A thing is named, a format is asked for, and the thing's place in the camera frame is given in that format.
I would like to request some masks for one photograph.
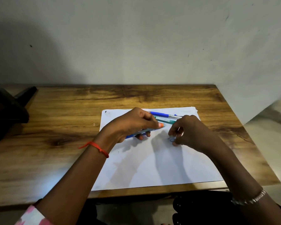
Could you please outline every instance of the wall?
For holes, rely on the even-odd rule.
[[[0,83],[215,83],[246,123],[281,96],[281,0],[0,0]]]

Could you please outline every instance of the pink patterned sleeve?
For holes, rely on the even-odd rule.
[[[15,225],[53,225],[33,205],[29,206]]]

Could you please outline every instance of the bracelet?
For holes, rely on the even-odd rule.
[[[252,205],[252,204],[256,203],[257,201],[259,201],[265,194],[266,194],[266,192],[264,190],[261,190],[260,193],[258,194],[258,196],[253,198],[253,199],[251,199],[251,200],[237,201],[233,197],[231,202],[234,205],[242,205],[242,206],[244,206],[244,205]]]
[[[97,145],[97,144],[96,144],[95,142],[93,142],[93,141],[87,142],[85,145],[83,145],[82,147],[79,147],[78,149],[84,148],[84,147],[86,147],[86,146],[88,146],[88,145],[94,146],[95,148],[97,148],[97,149],[99,150],[99,152],[102,152],[102,153],[105,155],[106,158],[109,158],[108,153],[107,153],[106,151],[104,151],[102,148],[100,148],[99,145]]]

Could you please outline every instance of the wooden tabletop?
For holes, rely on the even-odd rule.
[[[22,86],[5,86],[13,95]],[[103,109],[194,106],[201,121],[235,152],[261,185],[280,183],[214,85],[97,85],[38,87],[26,106],[30,121],[14,125],[0,141],[0,206],[29,204],[45,196],[99,131]],[[115,197],[226,188],[224,181],[91,192]]]

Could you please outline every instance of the sheet of paper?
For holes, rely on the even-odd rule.
[[[144,110],[199,117],[195,107]],[[103,110],[100,130],[128,111]],[[151,137],[144,137],[142,141],[133,137],[116,144],[92,191],[222,181],[220,173],[206,155],[184,145],[172,146],[168,140],[170,127],[171,124],[165,124],[164,128],[152,131]]]

